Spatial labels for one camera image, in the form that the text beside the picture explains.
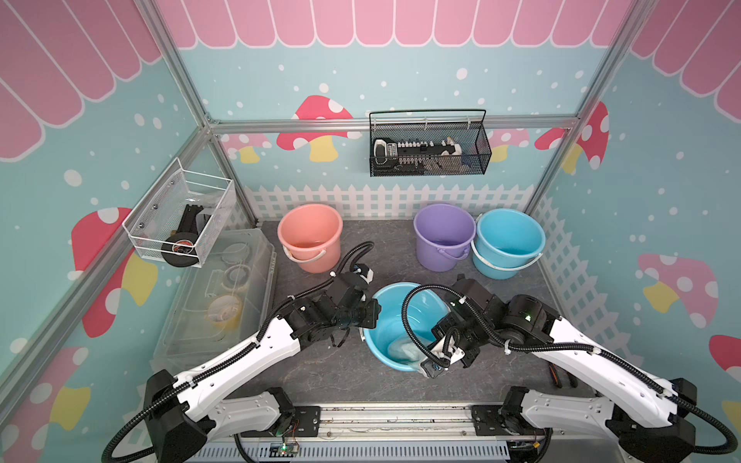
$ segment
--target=white wire basket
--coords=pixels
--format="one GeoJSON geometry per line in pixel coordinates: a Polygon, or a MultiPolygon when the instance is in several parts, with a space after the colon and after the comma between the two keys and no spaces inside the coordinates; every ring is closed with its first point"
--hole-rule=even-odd
{"type": "Polygon", "coordinates": [[[197,256],[198,262],[193,267],[201,267],[235,202],[234,183],[230,179],[185,170],[180,159],[175,158],[124,220],[123,228],[142,259],[166,262],[163,253],[197,256]],[[213,209],[213,213],[193,246],[173,247],[165,240],[178,229],[185,206],[189,204],[213,209]],[[170,250],[163,249],[165,244],[169,244],[165,248],[170,250]]]}

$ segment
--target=black wire basket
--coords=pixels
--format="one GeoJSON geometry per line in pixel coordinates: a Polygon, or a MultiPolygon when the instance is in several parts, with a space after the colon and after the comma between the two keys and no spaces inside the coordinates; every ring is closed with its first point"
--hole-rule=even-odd
{"type": "Polygon", "coordinates": [[[486,172],[486,110],[374,111],[370,176],[460,176],[486,172]]]}

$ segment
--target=bucket handle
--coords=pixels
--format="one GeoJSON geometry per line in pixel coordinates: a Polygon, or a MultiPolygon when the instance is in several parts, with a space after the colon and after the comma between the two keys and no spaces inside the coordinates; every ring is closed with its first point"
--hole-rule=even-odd
{"type": "MultiPolygon", "coordinates": [[[[480,218],[481,218],[481,216],[483,216],[483,215],[484,215],[484,214],[479,214],[479,216],[478,216],[478,217],[476,217],[476,223],[479,223],[479,219],[480,219],[480,218]]],[[[471,242],[471,249],[473,250],[473,254],[475,254],[475,255],[476,255],[476,257],[478,257],[478,258],[479,258],[479,260],[480,260],[480,261],[481,261],[481,262],[482,262],[482,263],[483,263],[484,265],[486,265],[487,267],[491,267],[491,268],[493,268],[493,269],[495,269],[495,270],[500,270],[500,271],[502,271],[502,272],[516,272],[516,271],[518,271],[518,270],[522,270],[523,268],[528,268],[528,267],[530,267],[530,266],[531,266],[532,264],[534,264],[534,263],[538,262],[538,259],[540,259],[540,258],[541,258],[541,257],[543,256],[543,253],[540,253],[540,254],[538,254],[538,255],[537,255],[537,256],[535,257],[535,259],[533,259],[533,260],[529,261],[529,262],[528,262],[527,264],[525,264],[525,265],[521,265],[521,266],[519,266],[519,267],[515,267],[515,268],[504,268],[504,267],[497,267],[496,265],[492,264],[492,263],[491,263],[491,262],[489,262],[488,260],[484,259],[484,256],[482,256],[481,254],[479,254],[479,250],[477,250],[477,249],[476,249],[476,244],[474,243],[474,241],[476,241],[476,240],[473,240],[473,241],[471,242]]]]}
{"type": "Polygon", "coordinates": [[[308,260],[305,260],[305,261],[300,261],[300,260],[296,259],[295,257],[293,257],[293,255],[290,253],[290,251],[288,250],[288,248],[286,246],[283,247],[283,252],[285,253],[285,255],[290,260],[296,262],[297,264],[308,264],[309,262],[318,261],[323,255],[325,255],[327,253],[327,250],[326,249],[322,249],[321,251],[319,251],[319,254],[317,254],[316,256],[312,257],[311,259],[308,259],[308,260]]]}
{"type": "Polygon", "coordinates": [[[441,247],[437,248],[437,252],[441,253],[443,256],[447,257],[448,259],[453,259],[457,261],[465,260],[468,257],[468,246],[466,246],[465,251],[463,251],[463,255],[460,257],[451,256],[450,254],[446,253],[444,249],[441,247]]]}

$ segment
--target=wire mesh basket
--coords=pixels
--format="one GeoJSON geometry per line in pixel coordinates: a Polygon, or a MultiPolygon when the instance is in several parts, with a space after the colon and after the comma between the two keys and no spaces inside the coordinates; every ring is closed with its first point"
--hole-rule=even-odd
{"type": "Polygon", "coordinates": [[[370,176],[483,174],[486,110],[394,110],[368,115],[370,176]]]}
{"type": "Polygon", "coordinates": [[[175,158],[124,220],[123,228],[142,259],[167,262],[165,254],[185,256],[195,262],[191,265],[201,267],[235,202],[230,179],[184,170],[180,159],[175,158]],[[169,242],[182,227],[183,214],[189,205],[203,207],[210,218],[197,239],[169,242]]]}

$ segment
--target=cable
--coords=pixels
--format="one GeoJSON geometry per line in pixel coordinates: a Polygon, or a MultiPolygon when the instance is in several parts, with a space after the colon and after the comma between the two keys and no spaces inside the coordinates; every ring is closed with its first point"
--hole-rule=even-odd
{"type": "MultiPolygon", "coordinates": [[[[503,346],[505,340],[502,339],[497,333],[494,332],[494,327],[491,325],[491,323],[484,317],[482,313],[480,313],[469,301],[468,298],[464,299],[463,295],[461,293],[458,293],[453,288],[443,286],[441,284],[424,284],[422,286],[418,286],[414,288],[412,291],[409,292],[407,297],[404,299],[404,303],[402,304],[402,322],[404,324],[404,329],[407,331],[407,334],[412,339],[412,342],[419,348],[419,350],[422,351],[432,362],[439,365],[440,367],[447,368],[450,366],[450,361],[447,359],[440,359],[435,354],[429,351],[415,336],[414,332],[409,327],[409,321],[407,319],[407,309],[409,306],[409,301],[414,297],[415,294],[420,293],[424,290],[443,290],[446,291],[452,295],[454,295],[458,299],[462,299],[462,302],[466,304],[466,307],[471,311],[473,314],[473,317],[476,319],[476,322],[481,325],[486,335],[489,337],[489,339],[493,342],[498,344],[499,346],[503,346]],[[447,362],[448,365],[443,365],[439,361],[447,362]]],[[[524,352],[524,353],[535,353],[535,352],[554,352],[557,350],[582,350],[584,352],[590,353],[592,355],[599,355],[601,357],[604,357],[605,359],[609,360],[610,362],[613,362],[614,364],[621,367],[623,370],[629,372],[631,375],[638,378],[641,382],[646,384],[649,388],[657,392],[658,394],[664,393],[664,387],[655,382],[653,379],[651,379],[648,375],[643,373],[638,368],[635,368],[633,365],[628,363],[626,360],[616,356],[612,352],[604,349],[598,349],[596,350],[595,346],[592,344],[583,344],[580,342],[557,342],[553,344],[546,344],[546,345],[540,345],[540,346],[530,346],[525,347],[518,344],[509,344],[509,348],[514,352],[524,352]]],[[[690,402],[687,402],[684,399],[681,399],[679,396],[667,396],[669,400],[671,400],[674,404],[677,405],[677,407],[680,407],[684,410],[687,410],[689,413],[692,413],[693,415],[697,416],[698,418],[702,419],[704,422],[708,423],[710,426],[717,429],[723,436],[725,437],[725,443],[721,445],[716,445],[714,447],[705,447],[705,446],[695,446],[694,452],[695,453],[703,453],[706,455],[724,455],[726,453],[733,453],[738,448],[738,440],[736,436],[733,434],[733,432],[728,429],[720,420],[716,419],[709,413],[706,413],[703,410],[700,410],[697,406],[692,405],[690,402]]]]}
{"type": "Polygon", "coordinates": [[[250,456],[247,454],[247,451],[242,446],[242,440],[239,438],[239,433],[234,433],[234,443],[236,444],[236,450],[239,452],[239,455],[242,456],[243,460],[245,460],[247,463],[256,463],[255,460],[250,458],[250,456]]]}
{"type": "MultiPolygon", "coordinates": [[[[273,318],[275,315],[283,308],[285,305],[289,304],[291,301],[296,300],[297,298],[308,296],[311,293],[315,293],[318,290],[321,290],[334,281],[334,278],[336,275],[339,275],[342,272],[342,269],[345,268],[345,265],[348,263],[348,260],[350,260],[350,257],[352,257],[355,253],[362,250],[362,253],[360,256],[364,256],[367,254],[370,250],[373,249],[373,246],[375,244],[372,241],[366,241],[363,243],[358,244],[353,249],[349,250],[345,256],[342,257],[342,260],[337,265],[337,268],[334,270],[335,275],[330,276],[330,278],[323,283],[318,284],[315,287],[309,288],[306,291],[302,291],[301,293],[297,294],[293,299],[286,298],[285,301],[283,301],[278,307],[275,307],[271,310],[269,316],[265,317],[265,321],[262,323],[262,326],[260,327],[260,331],[258,331],[256,340],[257,342],[260,342],[263,337],[265,337],[265,333],[268,331],[268,326],[270,325],[270,322],[273,321],[273,318]]],[[[355,267],[355,263],[357,262],[358,258],[355,258],[353,260],[353,268],[355,267]]],[[[247,354],[252,352],[252,350],[257,347],[257,344],[254,342],[251,342],[248,344],[244,349],[240,350],[238,353],[234,354],[234,356],[231,356],[229,359],[224,360],[220,364],[216,364],[209,368],[208,370],[204,370],[201,373],[195,375],[193,377],[193,384],[197,385],[200,381],[206,379],[207,377],[218,373],[219,371],[224,370],[225,368],[233,365],[234,363],[238,362],[239,360],[243,359],[247,354]]],[[[178,394],[180,394],[182,391],[188,389],[190,387],[190,382],[184,382],[183,384],[179,385],[175,389],[167,392],[164,394],[161,398],[157,399],[155,402],[152,403],[149,407],[147,407],[145,410],[142,410],[141,412],[137,413],[128,423],[124,424],[124,427],[121,428],[121,430],[116,433],[116,435],[108,442],[108,444],[105,446],[105,449],[103,449],[103,454],[101,455],[101,462],[102,463],[129,463],[134,462],[135,460],[138,460],[140,458],[144,458],[147,455],[151,455],[154,453],[154,447],[149,447],[144,450],[140,450],[139,452],[131,453],[126,456],[113,456],[113,451],[116,449],[118,444],[121,443],[121,441],[126,437],[126,435],[131,432],[131,430],[138,425],[140,422],[144,420],[147,416],[149,416],[150,413],[158,410],[165,402],[172,399],[173,397],[177,397],[178,394]]]]}

